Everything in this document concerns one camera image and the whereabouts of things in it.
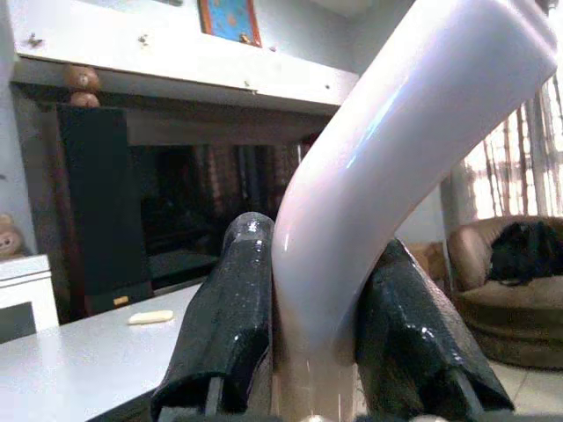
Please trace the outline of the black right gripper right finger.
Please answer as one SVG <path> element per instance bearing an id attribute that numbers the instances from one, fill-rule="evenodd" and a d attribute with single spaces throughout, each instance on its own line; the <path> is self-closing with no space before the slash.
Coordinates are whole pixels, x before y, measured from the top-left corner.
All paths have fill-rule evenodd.
<path id="1" fill-rule="evenodd" d="M 397 239 L 358 302 L 355 360 L 373 416 L 476 418 L 515 409 L 450 299 Z"/>

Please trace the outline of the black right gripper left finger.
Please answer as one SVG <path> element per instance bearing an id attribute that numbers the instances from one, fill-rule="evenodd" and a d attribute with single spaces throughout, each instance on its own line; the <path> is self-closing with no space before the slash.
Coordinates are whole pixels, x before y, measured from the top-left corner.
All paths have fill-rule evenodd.
<path id="1" fill-rule="evenodd" d="M 186 308 L 153 418 L 271 418 L 274 222 L 248 212 Z"/>

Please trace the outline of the white curved broom handle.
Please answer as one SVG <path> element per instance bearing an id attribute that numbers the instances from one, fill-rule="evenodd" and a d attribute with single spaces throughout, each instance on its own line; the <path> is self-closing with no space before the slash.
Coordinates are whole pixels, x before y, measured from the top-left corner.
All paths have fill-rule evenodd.
<path id="1" fill-rule="evenodd" d="M 355 308 L 397 227 L 557 68 L 536 0 L 414 0 L 298 166 L 273 277 L 287 422 L 353 414 Z"/>

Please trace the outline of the small cream oblong object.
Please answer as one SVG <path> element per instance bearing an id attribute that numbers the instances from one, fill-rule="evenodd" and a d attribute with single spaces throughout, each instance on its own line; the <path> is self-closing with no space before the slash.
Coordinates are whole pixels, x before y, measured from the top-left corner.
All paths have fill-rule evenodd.
<path id="1" fill-rule="evenodd" d="M 172 310 L 155 310 L 135 313 L 128 319 L 128 325 L 161 324 L 174 318 Z"/>

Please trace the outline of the brown sofa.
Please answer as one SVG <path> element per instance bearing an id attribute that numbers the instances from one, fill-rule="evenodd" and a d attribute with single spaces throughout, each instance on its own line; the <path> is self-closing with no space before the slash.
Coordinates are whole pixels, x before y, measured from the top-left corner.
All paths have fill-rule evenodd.
<path id="1" fill-rule="evenodd" d="M 457 228 L 447 242 L 452 301 L 487 358 L 563 370 L 563 274 L 516 287 L 489 277 L 492 244 L 515 222 L 543 222 L 563 240 L 563 217 L 512 215 Z"/>

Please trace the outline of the black television screen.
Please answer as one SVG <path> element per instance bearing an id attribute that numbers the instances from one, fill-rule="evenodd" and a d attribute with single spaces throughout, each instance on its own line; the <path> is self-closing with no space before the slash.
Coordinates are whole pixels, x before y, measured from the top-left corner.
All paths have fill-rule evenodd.
<path id="1" fill-rule="evenodd" d="M 152 286 L 207 276 L 237 216 L 274 219 L 308 149 L 302 143 L 131 148 Z"/>

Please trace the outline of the black bag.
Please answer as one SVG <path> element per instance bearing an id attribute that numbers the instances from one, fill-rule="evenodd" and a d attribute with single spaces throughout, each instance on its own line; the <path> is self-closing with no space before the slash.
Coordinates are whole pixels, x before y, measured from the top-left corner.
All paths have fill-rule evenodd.
<path id="1" fill-rule="evenodd" d="M 505 286 L 563 275 L 563 240 L 546 222 L 514 222 L 492 243 L 489 278 Z"/>

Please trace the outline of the white table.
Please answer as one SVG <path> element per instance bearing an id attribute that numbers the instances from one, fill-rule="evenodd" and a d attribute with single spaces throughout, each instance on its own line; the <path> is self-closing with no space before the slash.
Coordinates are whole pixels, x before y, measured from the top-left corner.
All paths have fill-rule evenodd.
<path id="1" fill-rule="evenodd" d="M 196 286 L 0 345 L 0 422 L 85 422 L 162 381 Z M 161 324 L 135 313 L 172 310 Z"/>

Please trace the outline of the tall black speaker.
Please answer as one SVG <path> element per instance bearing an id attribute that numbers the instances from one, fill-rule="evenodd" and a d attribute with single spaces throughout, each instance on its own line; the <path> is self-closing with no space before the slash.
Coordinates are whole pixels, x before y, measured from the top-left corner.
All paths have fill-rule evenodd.
<path id="1" fill-rule="evenodd" d="M 151 298 L 141 199 L 125 113 L 112 108 L 57 108 L 69 186 L 73 279 L 96 315 Z"/>

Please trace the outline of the window with curtain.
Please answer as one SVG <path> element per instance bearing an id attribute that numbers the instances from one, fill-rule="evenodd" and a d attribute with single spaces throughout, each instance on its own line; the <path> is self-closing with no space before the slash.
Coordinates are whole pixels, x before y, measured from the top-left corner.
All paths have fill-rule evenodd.
<path id="1" fill-rule="evenodd" d="M 563 216 L 562 89 L 550 78 L 464 160 L 474 220 Z"/>

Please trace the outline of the white cabinet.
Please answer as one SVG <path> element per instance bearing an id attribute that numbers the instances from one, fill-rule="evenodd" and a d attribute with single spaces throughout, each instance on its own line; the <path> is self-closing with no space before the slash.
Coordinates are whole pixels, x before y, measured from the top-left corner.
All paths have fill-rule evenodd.
<path id="1" fill-rule="evenodd" d="M 0 261 L 0 344 L 59 325 L 47 255 Z"/>

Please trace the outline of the light brown bear plush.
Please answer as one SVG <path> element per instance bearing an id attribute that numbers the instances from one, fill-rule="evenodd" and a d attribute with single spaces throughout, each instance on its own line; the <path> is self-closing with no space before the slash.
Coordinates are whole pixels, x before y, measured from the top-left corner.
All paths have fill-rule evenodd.
<path id="1" fill-rule="evenodd" d="M 23 258 L 24 239 L 20 230 L 8 214 L 0 214 L 0 261 Z"/>

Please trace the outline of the brown bear plush toy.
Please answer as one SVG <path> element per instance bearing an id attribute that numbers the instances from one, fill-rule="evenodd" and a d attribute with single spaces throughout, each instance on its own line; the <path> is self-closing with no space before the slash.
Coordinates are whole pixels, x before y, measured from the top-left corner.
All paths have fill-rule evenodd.
<path id="1" fill-rule="evenodd" d="M 99 76 L 92 67 L 67 64 L 63 71 L 64 82 L 70 90 L 72 106 L 99 107 L 97 93 L 100 91 Z"/>

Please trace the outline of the white wall shelf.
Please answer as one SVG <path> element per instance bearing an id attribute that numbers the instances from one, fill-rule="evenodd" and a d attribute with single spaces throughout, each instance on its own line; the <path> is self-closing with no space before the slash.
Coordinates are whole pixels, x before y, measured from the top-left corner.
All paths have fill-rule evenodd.
<path id="1" fill-rule="evenodd" d="M 6 0 L 14 78 L 63 85 L 70 64 L 96 70 L 103 91 L 324 113 L 357 83 L 345 70 L 209 35 L 146 26 L 75 0 Z"/>

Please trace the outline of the blue picture with orange frame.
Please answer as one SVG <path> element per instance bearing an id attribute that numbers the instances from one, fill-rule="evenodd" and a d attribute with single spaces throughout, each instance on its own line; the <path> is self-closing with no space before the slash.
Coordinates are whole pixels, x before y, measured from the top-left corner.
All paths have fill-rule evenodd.
<path id="1" fill-rule="evenodd" d="M 253 0 L 198 0 L 202 32 L 262 47 Z"/>

